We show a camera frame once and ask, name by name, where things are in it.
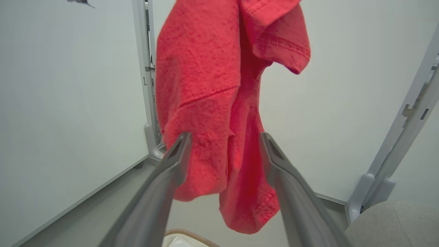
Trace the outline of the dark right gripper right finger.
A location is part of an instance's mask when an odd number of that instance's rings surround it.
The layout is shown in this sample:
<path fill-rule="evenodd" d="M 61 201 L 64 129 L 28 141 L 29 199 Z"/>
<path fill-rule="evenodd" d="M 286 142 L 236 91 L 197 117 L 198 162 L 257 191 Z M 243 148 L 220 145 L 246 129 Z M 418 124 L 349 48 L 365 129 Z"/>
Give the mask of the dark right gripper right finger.
<path fill-rule="evenodd" d="M 259 136 L 265 178 L 276 191 L 290 247 L 350 247 L 342 230 L 273 137 Z"/>

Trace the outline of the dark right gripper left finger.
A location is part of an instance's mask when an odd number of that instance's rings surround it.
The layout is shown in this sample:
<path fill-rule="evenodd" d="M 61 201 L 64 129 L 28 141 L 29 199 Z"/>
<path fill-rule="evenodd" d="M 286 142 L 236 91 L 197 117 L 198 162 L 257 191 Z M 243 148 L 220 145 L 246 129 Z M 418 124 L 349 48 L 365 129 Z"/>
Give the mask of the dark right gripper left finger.
<path fill-rule="evenodd" d="M 186 180 L 192 134 L 181 133 L 163 160 L 138 189 L 101 247 L 160 247 L 175 190 Z"/>

